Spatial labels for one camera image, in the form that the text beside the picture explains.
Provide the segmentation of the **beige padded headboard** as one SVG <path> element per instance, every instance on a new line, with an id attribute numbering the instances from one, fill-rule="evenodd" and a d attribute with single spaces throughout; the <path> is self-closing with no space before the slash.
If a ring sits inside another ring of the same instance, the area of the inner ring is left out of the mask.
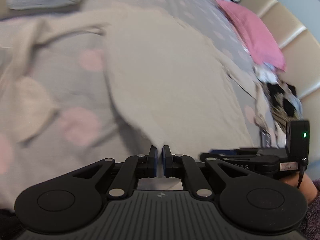
<path id="1" fill-rule="evenodd" d="M 296 87 L 300 100 L 319 100 L 319 42 L 296 16 L 277 0 L 241 0 L 267 26 L 285 57 L 279 77 Z"/>

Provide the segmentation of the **black tracker with green light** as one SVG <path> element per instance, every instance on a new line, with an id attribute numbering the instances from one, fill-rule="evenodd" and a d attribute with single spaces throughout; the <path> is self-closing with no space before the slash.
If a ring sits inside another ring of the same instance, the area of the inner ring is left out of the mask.
<path id="1" fill-rule="evenodd" d="M 309 157 L 310 123 L 308 120 L 289 121 L 286 125 L 286 151 L 292 160 Z"/>

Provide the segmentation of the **pile of unfolded clothes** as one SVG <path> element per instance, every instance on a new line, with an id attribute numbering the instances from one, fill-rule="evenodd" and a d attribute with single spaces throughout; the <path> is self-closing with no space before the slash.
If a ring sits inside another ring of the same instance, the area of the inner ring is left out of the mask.
<path id="1" fill-rule="evenodd" d="M 254 65 L 253 70 L 270 106 L 277 146 L 284 147 L 287 123 L 303 118 L 302 103 L 296 97 L 295 87 L 280 81 L 272 65 Z"/>

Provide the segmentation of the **pink pillow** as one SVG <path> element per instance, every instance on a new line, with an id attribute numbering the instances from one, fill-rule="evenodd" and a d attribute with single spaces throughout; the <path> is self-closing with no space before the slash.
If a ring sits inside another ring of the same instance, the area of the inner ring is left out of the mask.
<path id="1" fill-rule="evenodd" d="M 255 13 L 234 2 L 216 0 L 216 3 L 231 20 L 256 64 L 268 63 L 278 70 L 286 70 L 284 55 Z"/>

